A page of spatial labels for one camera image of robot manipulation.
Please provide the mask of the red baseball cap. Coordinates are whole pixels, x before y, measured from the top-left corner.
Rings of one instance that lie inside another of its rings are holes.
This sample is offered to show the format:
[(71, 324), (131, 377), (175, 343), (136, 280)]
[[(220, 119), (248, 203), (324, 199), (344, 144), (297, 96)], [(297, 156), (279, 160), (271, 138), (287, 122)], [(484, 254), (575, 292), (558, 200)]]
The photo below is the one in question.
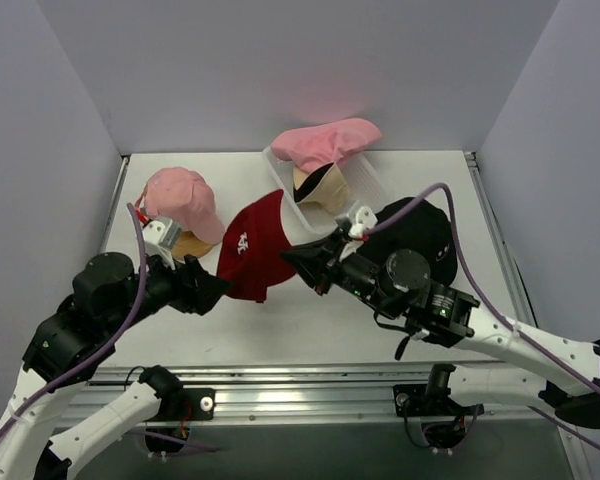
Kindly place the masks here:
[(281, 222), (282, 190), (243, 208), (224, 234), (216, 275), (231, 284), (232, 299), (263, 303), (270, 287), (295, 275), (281, 254), (291, 244)]

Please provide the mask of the black bucket hat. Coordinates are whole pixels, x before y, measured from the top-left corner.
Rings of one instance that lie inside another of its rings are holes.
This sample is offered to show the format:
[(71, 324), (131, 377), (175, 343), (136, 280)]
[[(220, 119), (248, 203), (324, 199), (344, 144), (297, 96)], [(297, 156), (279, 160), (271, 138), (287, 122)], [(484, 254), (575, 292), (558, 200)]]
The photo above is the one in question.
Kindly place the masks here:
[(357, 253), (376, 265), (400, 249), (413, 250), (428, 262), (432, 279), (450, 286), (457, 275), (458, 261), (450, 221), (446, 213), (422, 200), (394, 224), (373, 234)]

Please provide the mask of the pink baseball cap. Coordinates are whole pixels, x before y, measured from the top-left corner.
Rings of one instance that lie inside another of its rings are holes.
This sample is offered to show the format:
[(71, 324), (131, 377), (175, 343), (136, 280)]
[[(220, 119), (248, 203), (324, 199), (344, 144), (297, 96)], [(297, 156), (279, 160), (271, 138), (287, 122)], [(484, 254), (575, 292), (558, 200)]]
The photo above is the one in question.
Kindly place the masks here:
[(155, 172), (135, 202), (151, 219), (167, 217), (204, 243), (221, 242), (225, 226), (217, 215), (215, 195), (197, 172), (183, 167)]

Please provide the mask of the pink hat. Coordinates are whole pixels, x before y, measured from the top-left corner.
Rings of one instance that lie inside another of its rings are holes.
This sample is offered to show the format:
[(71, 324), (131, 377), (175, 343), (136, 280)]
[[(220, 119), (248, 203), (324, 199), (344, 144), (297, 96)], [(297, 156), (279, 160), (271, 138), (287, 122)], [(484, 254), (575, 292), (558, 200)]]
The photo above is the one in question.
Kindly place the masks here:
[(341, 164), (365, 151), (383, 137), (380, 129), (362, 118), (287, 130), (271, 143), (271, 151), (282, 161), (293, 162), (306, 173), (327, 164)]

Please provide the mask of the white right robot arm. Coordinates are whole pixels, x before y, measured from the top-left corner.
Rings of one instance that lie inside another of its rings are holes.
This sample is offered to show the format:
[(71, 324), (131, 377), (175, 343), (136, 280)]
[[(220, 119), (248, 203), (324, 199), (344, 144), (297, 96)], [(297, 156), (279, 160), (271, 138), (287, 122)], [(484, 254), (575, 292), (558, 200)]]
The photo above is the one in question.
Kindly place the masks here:
[(600, 429), (600, 340), (570, 340), (500, 317), (472, 295), (435, 282), (426, 259), (409, 249), (382, 265), (338, 241), (294, 247), (281, 257), (317, 294), (339, 287), (368, 306), (379, 327), (407, 341), (496, 359), (494, 366), (434, 365), (423, 390), (433, 411), (520, 405)]

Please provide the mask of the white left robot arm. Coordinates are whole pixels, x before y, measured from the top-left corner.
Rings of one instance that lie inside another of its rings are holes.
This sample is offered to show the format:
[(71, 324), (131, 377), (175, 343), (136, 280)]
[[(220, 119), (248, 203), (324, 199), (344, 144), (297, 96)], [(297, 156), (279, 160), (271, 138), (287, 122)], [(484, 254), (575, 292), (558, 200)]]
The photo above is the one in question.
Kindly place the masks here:
[(119, 252), (93, 257), (73, 292), (36, 329), (0, 420), (0, 479), (70, 479), (138, 423), (190, 419), (196, 406), (162, 366), (146, 367), (115, 400), (62, 435), (56, 426), (72, 399), (115, 351), (131, 326), (165, 307), (204, 315), (228, 281), (189, 256), (175, 267), (160, 256), (140, 266)]

